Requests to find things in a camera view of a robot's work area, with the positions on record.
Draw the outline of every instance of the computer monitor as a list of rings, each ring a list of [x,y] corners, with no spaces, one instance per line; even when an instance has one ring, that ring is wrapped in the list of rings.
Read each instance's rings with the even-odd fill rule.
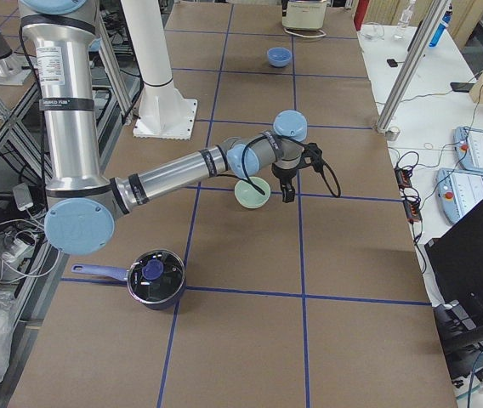
[[[483,201],[425,249],[444,300],[483,326]]]

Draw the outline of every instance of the blue pot handle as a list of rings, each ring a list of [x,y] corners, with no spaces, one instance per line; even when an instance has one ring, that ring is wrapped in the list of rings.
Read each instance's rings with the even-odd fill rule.
[[[86,275],[100,275],[109,276],[118,281],[126,282],[128,279],[128,272],[123,268],[116,268],[114,266],[91,265],[88,263],[75,263],[71,266],[71,272],[74,274]]]

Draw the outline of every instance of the light green bowl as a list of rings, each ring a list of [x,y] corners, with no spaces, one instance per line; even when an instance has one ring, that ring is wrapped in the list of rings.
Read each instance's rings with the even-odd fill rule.
[[[266,202],[270,198],[270,185],[266,183],[265,180],[262,180],[260,177],[251,177],[250,179],[266,194],[260,194],[249,183],[245,181],[238,181],[236,183],[236,187],[234,188],[234,195],[236,196],[238,202],[242,204],[245,208],[253,210],[255,208],[260,208],[264,204],[266,204]]]

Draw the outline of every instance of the water bottle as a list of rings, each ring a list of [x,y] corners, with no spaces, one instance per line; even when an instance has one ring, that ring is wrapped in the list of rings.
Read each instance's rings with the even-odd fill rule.
[[[408,7],[402,12],[401,17],[398,20],[398,24],[396,25],[395,34],[393,37],[397,39],[401,39],[404,37],[404,31],[410,24],[410,20],[413,16],[413,10],[415,9],[415,0],[410,0]]]
[[[432,37],[432,40],[430,40],[429,47],[436,47],[436,44],[440,41],[440,37],[442,37],[442,33],[449,26],[449,22],[452,19],[452,14],[453,14],[453,6],[451,3],[449,3],[449,8],[444,14],[444,18],[440,22],[440,25],[438,25],[435,36]]]

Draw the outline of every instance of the blue bottle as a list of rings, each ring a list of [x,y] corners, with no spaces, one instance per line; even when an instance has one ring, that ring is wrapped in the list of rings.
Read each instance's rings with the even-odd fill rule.
[[[432,40],[430,40],[429,47],[436,47],[436,44],[440,41],[440,37],[442,37],[442,33],[449,26],[449,22],[452,19],[452,14],[453,14],[453,6],[450,3],[449,9],[444,14],[444,18],[442,19],[442,21],[440,22],[440,25],[438,25],[438,28],[436,29],[435,36],[432,37]]]

